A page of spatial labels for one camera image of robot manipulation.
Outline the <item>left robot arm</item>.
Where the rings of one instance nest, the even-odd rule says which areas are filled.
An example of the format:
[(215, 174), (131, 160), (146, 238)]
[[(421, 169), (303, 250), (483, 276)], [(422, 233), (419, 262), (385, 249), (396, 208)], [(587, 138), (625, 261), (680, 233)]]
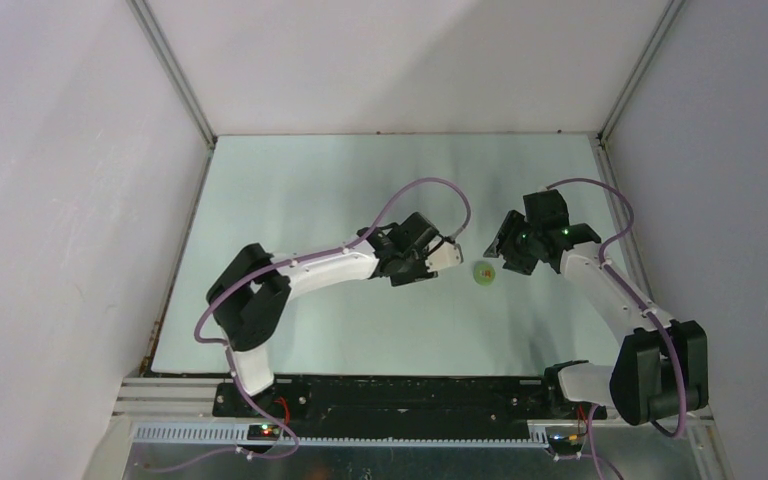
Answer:
[(462, 260), (454, 237), (418, 212), (401, 223), (363, 228), (347, 245), (320, 252), (277, 258), (258, 243), (244, 247), (206, 294), (207, 315), (219, 326), (241, 383), (238, 404), (257, 417), (274, 408), (267, 343), (289, 302), (349, 281), (385, 278), (398, 287), (430, 280)]

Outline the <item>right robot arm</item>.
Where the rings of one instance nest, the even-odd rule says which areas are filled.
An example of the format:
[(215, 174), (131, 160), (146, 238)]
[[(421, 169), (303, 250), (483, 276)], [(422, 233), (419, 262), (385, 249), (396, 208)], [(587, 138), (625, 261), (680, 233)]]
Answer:
[(485, 257), (500, 258), (503, 269), (523, 275), (548, 265), (585, 296), (619, 344), (611, 366), (578, 360), (547, 368), (549, 384), (541, 392), (545, 411), (566, 418), (581, 403), (596, 404), (637, 426), (706, 408), (703, 327), (678, 320), (617, 269), (596, 231), (570, 222), (560, 192), (528, 194), (523, 203), (523, 211), (507, 212)]

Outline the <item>green bottle cap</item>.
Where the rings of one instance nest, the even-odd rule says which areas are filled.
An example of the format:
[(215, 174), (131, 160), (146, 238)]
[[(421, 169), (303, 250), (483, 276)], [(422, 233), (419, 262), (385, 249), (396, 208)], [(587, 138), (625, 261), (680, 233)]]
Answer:
[(473, 279), (482, 286), (491, 285), (496, 278), (496, 271), (493, 265), (486, 261), (476, 262), (473, 266)]

